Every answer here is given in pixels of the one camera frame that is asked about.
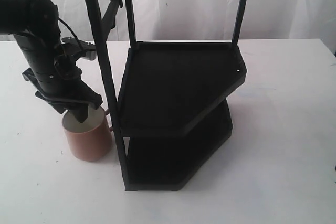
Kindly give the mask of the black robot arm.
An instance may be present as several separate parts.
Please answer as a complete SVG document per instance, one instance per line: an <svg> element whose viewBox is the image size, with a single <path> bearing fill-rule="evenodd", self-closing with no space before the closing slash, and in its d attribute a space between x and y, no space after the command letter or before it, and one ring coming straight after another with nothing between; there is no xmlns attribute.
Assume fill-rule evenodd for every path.
<svg viewBox="0 0 336 224"><path fill-rule="evenodd" d="M59 22L51 0L1 0L1 34L14 36L29 64L23 78L37 89L36 97L82 123L102 97L82 81L76 62L95 60L96 47L77 36L61 38Z"/></svg>

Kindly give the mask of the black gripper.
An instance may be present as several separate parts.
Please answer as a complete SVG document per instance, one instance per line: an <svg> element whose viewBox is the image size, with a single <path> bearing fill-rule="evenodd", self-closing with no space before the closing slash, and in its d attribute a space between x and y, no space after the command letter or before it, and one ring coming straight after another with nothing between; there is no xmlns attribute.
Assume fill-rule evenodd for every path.
<svg viewBox="0 0 336 224"><path fill-rule="evenodd" d="M102 96L80 78L70 81L49 78L41 81L30 68L22 76L36 88L37 98L48 103L60 114L70 112L79 123L88 118L89 108L96 110L102 105Z"/></svg>

